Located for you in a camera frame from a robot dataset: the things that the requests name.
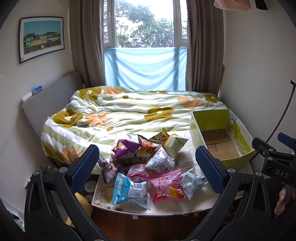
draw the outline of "pink fabric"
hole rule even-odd
[[[214,6],[227,10],[252,11],[250,0],[215,0]]]

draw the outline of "framed picture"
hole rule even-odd
[[[64,18],[34,17],[20,20],[20,63],[65,49]]]

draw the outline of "wall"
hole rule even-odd
[[[0,195],[21,211],[28,177],[48,160],[19,109],[20,99],[73,71],[68,7],[69,0],[20,0],[0,29]],[[65,49],[19,64],[19,20],[32,16],[64,17]]]
[[[241,119],[253,137],[266,140],[288,102],[296,82],[296,28],[277,0],[266,1],[268,11],[224,10],[225,73],[219,97]],[[277,141],[279,132],[295,134],[296,94],[269,144],[278,151],[289,148]],[[260,169],[258,156],[252,167]]]

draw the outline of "pile of snack bags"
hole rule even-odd
[[[150,210],[148,182],[155,188],[154,203],[167,198],[191,200],[207,179],[195,174],[190,150],[176,158],[187,141],[168,135],[164,128],[150,139],[135,134],[117,137],[110,158],[98,160],[104,182],[116,179],[111,204],[132,202]],[[182,173],[185,167],[191,169]]]

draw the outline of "wooden floor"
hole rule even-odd
[[[168,241],[185,239],[203,220],[207,211],[197,217],[174,215],[169,217],[139,217],[93,209],[91,218],[111,240]]]

